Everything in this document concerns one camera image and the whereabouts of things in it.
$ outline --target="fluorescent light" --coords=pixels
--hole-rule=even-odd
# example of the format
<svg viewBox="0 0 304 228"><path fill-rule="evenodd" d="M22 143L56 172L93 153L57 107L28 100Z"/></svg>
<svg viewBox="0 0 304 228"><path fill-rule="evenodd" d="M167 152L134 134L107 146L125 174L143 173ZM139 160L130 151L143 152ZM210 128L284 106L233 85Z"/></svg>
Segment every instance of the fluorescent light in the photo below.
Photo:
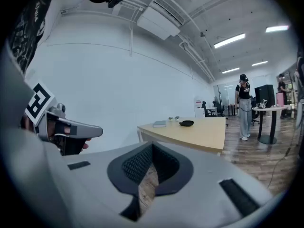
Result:
<svg viewBox="0 0 304 228"><path fill-rule="evenodd" d="M264 61L264 62L260 62L260 63L255 63L255 64L253 64L252 66L257 66L257 65L261 65L261 64L265 64L265 63L267 63L268 61Z"/></svg>
<svg viewBox="0 0 304 228"><path fill-rule="evenodd" d="M226 44L229 44L229 43L231 43L231 42L234 42L234 41L236 41L236 40L240 40L240 39L243 39L243 38L245 38L245 34L244 34L244 33L243 33L243 34L240 34L240 35L238 35L238 36L231 37L231 38L229 38L229 39L227 39L227 40L223 40L223 41L221 41L221 42L219 42L219 43L217 43L217 44L214 44L214 48L222 47L222 46L224 46L224 45L226 45Z"/></svg>
<svg viewBox="0 0 304 228"><path fill-rule="evenodd" d="M236 71L236 70L239 70L239 67L238 67L238 68L231 69L231 70L227 70L227 71L222 72L222 73L225 74L225 73L229 73L229 72Z"/></svg>
<svg viewBox="0 0 304 228"><path fill-rule="evenodd" d="M268 32L275 32L275 31L281 31L281 30L288 30L288 25L282 25L282 26L273 26L273 27L267 27L266 33Z"/></svg>

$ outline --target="black t-shirt with white print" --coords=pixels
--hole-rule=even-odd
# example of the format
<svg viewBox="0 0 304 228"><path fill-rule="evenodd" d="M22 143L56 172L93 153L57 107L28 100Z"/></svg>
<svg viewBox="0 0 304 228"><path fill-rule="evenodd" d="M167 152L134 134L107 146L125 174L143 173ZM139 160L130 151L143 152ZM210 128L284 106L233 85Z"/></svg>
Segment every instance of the black t-shirt with white print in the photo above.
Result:
<svg viewBox="0 0 304 228"><path fill-rule="evenodd" d="M9 46L23 73L43 36L45 16L52 0L31 0L19 15L8 37Z"/></svg>
<svg viewBox="0 0 304 228"><path fill-rule="evenodd" d="M238 97L241 98L241 99L250 99L249 91L250 91L250 84L249 83L246 83L245 87L243 87L241 85L241 90L239 91Z"/></svg>

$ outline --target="round high table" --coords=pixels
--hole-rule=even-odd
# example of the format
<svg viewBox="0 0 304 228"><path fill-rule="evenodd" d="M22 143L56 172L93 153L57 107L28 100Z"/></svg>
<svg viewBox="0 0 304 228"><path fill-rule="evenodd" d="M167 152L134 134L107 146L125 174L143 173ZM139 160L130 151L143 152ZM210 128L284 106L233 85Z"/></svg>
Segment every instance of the round high table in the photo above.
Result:
<svg viewBox="0 0 304 228"><path fill-rule="evenodd" d="M276 138L275 138L275 130L276 130L276 111L280 111L280 110L285 110L287 109L288 106L284 105L281 107L269 107L269 108L252 108L252 111L257 111L257 112L261 112L260 113L260 128L258 131L258 137L257 139L261 142L261 143L265 143L265 144L274 144L276 143ZM262 126L263 126L263 113L262 112L272 112L272 119L271 119L271 129L270 129L270 135L261 135L262 133Z"/></svg>

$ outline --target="white wall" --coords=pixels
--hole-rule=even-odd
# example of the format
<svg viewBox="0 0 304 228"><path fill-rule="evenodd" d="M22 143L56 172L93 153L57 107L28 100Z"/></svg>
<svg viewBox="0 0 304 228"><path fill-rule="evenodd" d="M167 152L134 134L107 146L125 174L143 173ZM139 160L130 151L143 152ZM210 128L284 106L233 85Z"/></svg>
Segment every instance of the white wall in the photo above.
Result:
<svg viewBox="0 0 304 228"><path fill-rule="evenodd" d="M66 117L103 127L85 152L138 142L136 127L194 116L194 97L213 99L212 87L179 47L134 25L129 56L129 23L97 15L62 17L38 48L28 69L66 105Z"/></svg>

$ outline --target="desk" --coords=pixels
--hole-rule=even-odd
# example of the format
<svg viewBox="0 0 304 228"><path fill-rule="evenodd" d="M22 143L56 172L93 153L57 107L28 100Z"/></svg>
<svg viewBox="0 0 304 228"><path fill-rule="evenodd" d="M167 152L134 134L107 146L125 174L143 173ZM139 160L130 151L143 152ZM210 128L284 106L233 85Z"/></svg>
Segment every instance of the desk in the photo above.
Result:
<svg viewBox="0 0 304 228"><path fill-rule="evenodd" d="M231 106L231 115L236 115L236 109L234 107L234 104L230 104L228 105L228 116L230 116L230 110L229 110L229 107Z"/></svg>
<svg viewBox="0 0 304 228"><path fill-rule="evenodd" d="M166 127L153 124L138 126L138 137L142 141L162 141L207 152L222 153L224 148L225 117L181 118L194 121L191 127L180 126L179 122L166 122Z"/></svg>
<svg viewBox="0 0 304 228"><path fill-rule="evenodd" d="M211 111L211 112L214 112L214 115L215 116L218 116L217 115L217 108L216 107L208 107L206 108L207 111Z"/></svg>
<svg viewBox="0 0 304 228"><path fill-rule="evenodd" d="M257 111L257 112L272 112L272 119L271 119L271 129L270 129L270 135L261 135L262 133L262 125L263 125L263 113L260 114L260 128L258 131L258 137L257 139L261 142L261 143L265 143L265 144L274 144L276 143L276 138L275 138L275 130L276 130L276 111L280 111L280 110L285 110L287 109L288 106L284 105L282 107L269 107L269 108L252 108L253 111Z"/></svg>

